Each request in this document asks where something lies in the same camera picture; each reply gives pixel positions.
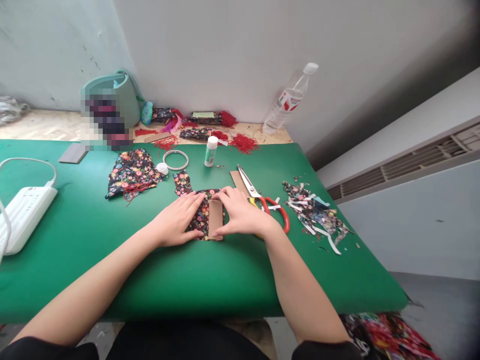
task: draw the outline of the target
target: silver bangle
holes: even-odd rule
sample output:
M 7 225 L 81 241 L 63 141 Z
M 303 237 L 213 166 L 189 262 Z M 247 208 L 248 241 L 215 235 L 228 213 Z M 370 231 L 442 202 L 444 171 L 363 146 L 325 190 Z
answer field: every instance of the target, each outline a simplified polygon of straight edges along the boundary
M 178 154 L 182 154 L 185 159 L 186 159 L 186 163 L 185 165 L 183 166 L 180 166 L 180 167 L 171 167 L 167 164 L 167 162 L 165 161 L 165 158 L 167 157 L 167 155 L 169 154 L 172 154 L 172 153 L 178 153 Z M 187 156 L 186 153 L 184 153 L 183 151 L 180 151 L 180 150 L 169 150 L 167 151 L 166 153 L 163 154 L 163 162 L 165 163 L 166 167 L 169 168 L 170 170 L 173 170 L 173 171 L 177 171 L 177 170 L 183 170 L 187 167 L 187 165 L 189 164 L 189 157 Z

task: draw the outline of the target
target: bottle cap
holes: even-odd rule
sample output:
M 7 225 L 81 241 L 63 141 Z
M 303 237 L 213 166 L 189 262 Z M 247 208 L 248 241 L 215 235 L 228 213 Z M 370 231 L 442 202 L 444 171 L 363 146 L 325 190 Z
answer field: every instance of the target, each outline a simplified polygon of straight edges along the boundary
M 317 72 L 319 69 L 319 65 L 314 63 L 314 62 L 309 62 L 307 65 L 305 65 L 305 68 L 303 68 L 303 72 L 307 75 L 313 75 Z
M 157 166 L 156 166 L 156 169 L 157 171 L 159 171 L 160 173 L 162 173 L 163 175 L 167 175 L 169 173 L 169 168 L 167 167 L 167 164 L 164 163 L 164 162 L 160 162 Z
M 215 149 L 219 144 L 219 139 L 218 137 L 216 136 L 210 136 L 208 138 L 208 142 L 207 142 L 207 146 L 210 148 L 210 149 Z

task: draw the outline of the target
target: person's left hand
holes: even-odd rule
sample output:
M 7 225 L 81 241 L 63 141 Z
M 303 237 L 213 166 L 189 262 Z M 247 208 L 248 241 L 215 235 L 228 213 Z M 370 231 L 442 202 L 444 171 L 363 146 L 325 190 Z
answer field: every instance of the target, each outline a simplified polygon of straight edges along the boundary
M 192 191 L 164 208 L 140 232 L 155 248 L 182 245 L 204 235 L 199 230 L 185 232 L 205 195 Z

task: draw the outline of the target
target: white power strip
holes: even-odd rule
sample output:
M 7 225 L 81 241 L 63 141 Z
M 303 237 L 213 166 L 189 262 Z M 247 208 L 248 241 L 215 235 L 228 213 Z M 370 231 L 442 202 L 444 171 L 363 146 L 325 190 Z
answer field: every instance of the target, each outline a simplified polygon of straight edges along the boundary
M 5 209 L 11 223 L 11 235 L 4 255 L 22 250 L 57 193 L 53 187 L 37 186 L 24 187 L 15 195 Z M 4 215 L 0 214 L 0 249 L 6 240 L 7 224 Z

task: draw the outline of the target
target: red scissor handle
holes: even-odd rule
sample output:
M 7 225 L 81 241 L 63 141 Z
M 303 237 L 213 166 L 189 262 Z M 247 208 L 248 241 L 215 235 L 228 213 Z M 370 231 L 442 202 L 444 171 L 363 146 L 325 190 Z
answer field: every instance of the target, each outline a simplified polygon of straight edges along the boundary
M 268 215 L 271 215 L 270 214 L 270 209 L 269 209 L 269 206 L 267 205 L 267 202 L 269 202 L 270 204 L 272 204 L 273 206 L 276 206 L 276 205 L 279 205 L 278 202 L 272 200 L 271 198 L 269 198 L 268 196 L 267 197 L 260 197 L 260 202 L 261 204 L 263 205 L 263 208 L 265 209 L 265 212 L 268 214 Z M 290 231 L 290 219 L 289 219 L 289 216 L 287 215 L 287 212 L 280 206 L 280 208 L 278 209 L 278 211 L 280 211 L 280 214 L 281 216 L 283 217 L 283 221 L 285 223 L 285 225 L 283 226 L 283 231 L 285 232 L 285 234 L 288 234 L 289 231 Z

